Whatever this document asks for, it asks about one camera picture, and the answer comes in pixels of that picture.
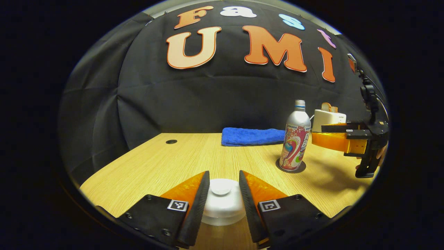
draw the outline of bottle cap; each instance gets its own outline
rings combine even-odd
[[[296,100],[294,102],[295,108],[305,108],[305,101],[304,100]]]
[[[214,181],[213,185],[210,186],[210,190],[216,195],[226,195],[231,191],[232,187],[230,184],[231,183],[226,183],[223,181]]]

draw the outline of white container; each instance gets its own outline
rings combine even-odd
[[[347,116],[342,113],[333,113],[320,109],[314,110],[314,120],[312,132],[322,132],[321,126],[327,124],[345,123]]]
[[[229,179],[210,180],[202,222],[213,226],[226,226],[245,216],[239,182]]]

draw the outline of aluminum bottle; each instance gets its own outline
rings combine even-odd
[[[279,166],[286,170],[297,170],[302,163],[310,133],[310,117],[305,112],[305,101],[296,100],[294,111],[287,119],[285,140]]]

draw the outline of blue letter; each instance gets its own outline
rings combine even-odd
[[[298,19],[284,14],[279,14],[279,17],[282,18],[284,23],[286,23],[288,26],[295,27],[300,30],[305,30],[305,27],[302,26],[302,23]]]

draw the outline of drink bottle label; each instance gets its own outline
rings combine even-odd
[[[287,125],[279,165],[286,170],[296,170],[302,163],[307,147],[310,127]]]

